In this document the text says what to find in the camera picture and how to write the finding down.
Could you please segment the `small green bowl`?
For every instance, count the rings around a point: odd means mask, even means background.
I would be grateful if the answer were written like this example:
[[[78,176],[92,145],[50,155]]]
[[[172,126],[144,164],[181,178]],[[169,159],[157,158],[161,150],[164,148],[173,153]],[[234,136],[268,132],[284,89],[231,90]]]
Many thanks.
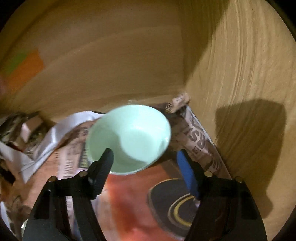
[[[171,125],[159,110],[147,105],[125,105],[99,118],[89,129],[85,142],[90,162],[111,149],[114,161],[110,172],[130,175],[154,164],[171,141]]]

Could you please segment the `vintage newspaper mat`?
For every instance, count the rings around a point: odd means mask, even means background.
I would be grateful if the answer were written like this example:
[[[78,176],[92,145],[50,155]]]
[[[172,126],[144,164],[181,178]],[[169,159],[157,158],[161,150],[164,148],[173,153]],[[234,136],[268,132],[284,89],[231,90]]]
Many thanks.
[[[115,199],[120,180],[127,182],[124,189],[130,191],[136,202],[144,204],[145,215],[158,224],[160,231],[167,232],[169,238],[183,237],[188,230],[186,219],[175,218],[171,208],[160,208],[160,205],[168,204],[168,200],[152,190],[156,180],[167,176],[171,178],[171,199],[185,191],[180,186],[182,175],[175,158],[178,150],[185,149],[204,170],[220,178],[230,178],[216,147],[188,107],[188,102],[189,96],[182,93],[169,103],[158,104],[172,127],[169,148],[157,162],[142,171],[130,175],[111,174],[107,182],[111,190],[95,200],[95,210],[102,212],[99,220],[103,221],[107,238],[123,238],[123,226],[115,213],[116,207],[125,201],[122,197]],[[85,153],[86,135],[98,118],[97,113],[83,111],[60,121],[47,132],[33,159],[23,150],[14,150],[10,143],[1,143],[1,219],[6,227],[1,231],[1,240],[21,240],[21,226],[29,217],[45,177],[53,174],[70,178],[90,165]]]

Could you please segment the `small bowl of trinkets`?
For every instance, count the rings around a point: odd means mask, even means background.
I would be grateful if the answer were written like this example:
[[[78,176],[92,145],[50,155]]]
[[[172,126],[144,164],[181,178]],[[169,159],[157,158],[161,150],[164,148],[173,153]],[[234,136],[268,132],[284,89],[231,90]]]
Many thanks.
[[[23,153],[33,159],[39,145],[43,141],[50,128],[51,126],[48,126],[46,123],[41,124],[31,135],[29,141],[25,145]]]

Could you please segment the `stack of books and magazines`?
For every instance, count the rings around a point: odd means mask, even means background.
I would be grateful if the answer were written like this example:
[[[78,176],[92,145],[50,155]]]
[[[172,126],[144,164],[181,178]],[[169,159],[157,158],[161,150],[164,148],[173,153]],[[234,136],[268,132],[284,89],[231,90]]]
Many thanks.
[[[39,112],[16,112],[1,115],[1,142],[7,145],[15,141],[21,132],[23,123],[38,115]]]

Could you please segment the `orange sticky note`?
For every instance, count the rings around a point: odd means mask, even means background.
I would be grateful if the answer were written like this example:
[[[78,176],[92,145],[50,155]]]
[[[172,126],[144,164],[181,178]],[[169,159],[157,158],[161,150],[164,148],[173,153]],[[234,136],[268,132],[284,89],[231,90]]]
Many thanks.
[[[5,75],[2,71],[6,89],[11,92],[19,90],[44,68],[45,64],[39,50],[29,51],[25,60],[10,75]]]

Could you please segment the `green sticky note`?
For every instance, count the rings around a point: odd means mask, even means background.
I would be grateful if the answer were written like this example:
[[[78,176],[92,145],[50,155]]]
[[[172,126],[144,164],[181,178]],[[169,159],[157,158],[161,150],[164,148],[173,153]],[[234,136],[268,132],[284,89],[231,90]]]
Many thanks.
[[[28,51],[22,51],[12,56],[7,63],[4,64],[3,73],[5,75],[10,75],[22,63],[22,61],[25,60],[28,54]]]

